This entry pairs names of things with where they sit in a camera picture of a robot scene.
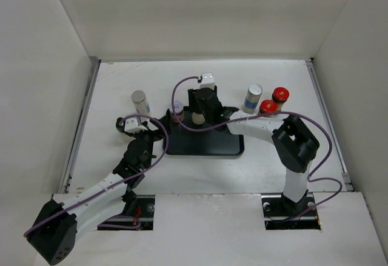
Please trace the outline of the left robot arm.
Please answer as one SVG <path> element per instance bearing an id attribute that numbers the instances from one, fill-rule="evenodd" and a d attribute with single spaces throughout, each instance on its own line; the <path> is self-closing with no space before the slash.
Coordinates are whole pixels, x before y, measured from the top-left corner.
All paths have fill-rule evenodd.
<path id="1" fill-rule="evenodd" d="M 135 115 L 118 118 L 116 128 L 133 139 L 118 165 L 94 186 L 79 195 L 58 202 L 46 202 L 33 225 L 24 233 L 27 242 L 49 265 L 58 265 L 73 250 L 76 242 L 94 228 L 118 228 L 108 224 L 115 216 L 131 216 L 136 210 L 136 188 L 145 173 L 161 158 L 153 154 L 155 142 L 169 142 L 165 118 Z"/>

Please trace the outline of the silver cap blue label shaker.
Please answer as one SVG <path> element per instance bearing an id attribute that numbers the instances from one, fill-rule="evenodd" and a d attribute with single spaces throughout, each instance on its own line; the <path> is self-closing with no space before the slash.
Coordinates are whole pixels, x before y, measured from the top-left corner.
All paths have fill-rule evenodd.
<path id="1" fill-rule="evenodd" d="M 248 114 L 254 113 L 258 106 L 262 93 L 263 88 L 259 84 L 250 85 L 242 106 L 242 110 Z"/>

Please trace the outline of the small dark jar white lid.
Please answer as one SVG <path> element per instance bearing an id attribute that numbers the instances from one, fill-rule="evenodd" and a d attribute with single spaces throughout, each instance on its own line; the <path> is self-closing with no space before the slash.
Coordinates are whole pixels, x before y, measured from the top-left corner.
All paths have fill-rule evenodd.
<path id="1" fill-rule="evenodd" d="M 174 101 L 169 107 L 172 122 L 179 124 L 184 121 L 184 104 L 181 101 Z"/>

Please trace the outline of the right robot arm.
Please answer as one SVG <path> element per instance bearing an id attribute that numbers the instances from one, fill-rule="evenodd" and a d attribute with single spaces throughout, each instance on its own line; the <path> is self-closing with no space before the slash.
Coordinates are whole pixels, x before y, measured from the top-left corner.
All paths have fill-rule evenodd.
<path id="1" fill-rule="evenodd" d="M 272 144 L 283 166 L 286 181 L 281 208 L 297 214 L 306 202 L 307 175 L 319 149 L 319 141 L 297 115 L 277 118 L 278 110 L 263 107 L 256 116 L 236 107 L 223 106 L 211 88 L 190 89 L 189 108 L 203 115 L 205 123 L 229 135 L 242 135 Z"/>

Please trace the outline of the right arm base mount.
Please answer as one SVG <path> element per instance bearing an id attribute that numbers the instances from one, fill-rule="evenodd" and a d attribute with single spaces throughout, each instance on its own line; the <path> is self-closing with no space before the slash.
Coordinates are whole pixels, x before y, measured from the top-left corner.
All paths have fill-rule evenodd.
<path id="1" fill-rule="evenodd" d="M 262 195 L 264 226 L 266 230 L 320 230 L 320 221 L 313 194 L 308 193 L 296 206 L 281 195 Z"/>

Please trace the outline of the red cap jar front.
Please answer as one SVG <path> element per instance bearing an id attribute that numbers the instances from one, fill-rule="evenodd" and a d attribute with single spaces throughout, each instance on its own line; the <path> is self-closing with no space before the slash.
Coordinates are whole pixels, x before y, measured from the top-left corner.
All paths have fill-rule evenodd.
<path id="1" fill-rule="evenodd" d="M 260 103 L 258 115 L 271 115 L 277 112 L 277 104 L 271 99 L 263 100 Z"/>

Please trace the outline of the black cap white bottle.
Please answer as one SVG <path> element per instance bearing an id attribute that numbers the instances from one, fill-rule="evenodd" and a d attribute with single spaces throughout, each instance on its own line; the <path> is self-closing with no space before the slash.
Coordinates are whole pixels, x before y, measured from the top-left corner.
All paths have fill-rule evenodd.
<path id="1" fill-rule="evenodd" d="M 204 116 L 202 114 L 192 113 L 192 122 L 195 125 L 202 125 L 205 123 Z"/>

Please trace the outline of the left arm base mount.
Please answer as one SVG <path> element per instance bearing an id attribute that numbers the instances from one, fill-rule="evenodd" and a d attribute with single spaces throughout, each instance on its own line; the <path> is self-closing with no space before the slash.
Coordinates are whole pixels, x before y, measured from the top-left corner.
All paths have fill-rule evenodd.
<path id="1" fill-rule="evenodd" d="M 98 225 L 99 231 L 152 231 L 155 195 L 137 195 L 128 199 L 123 212 Z"/>

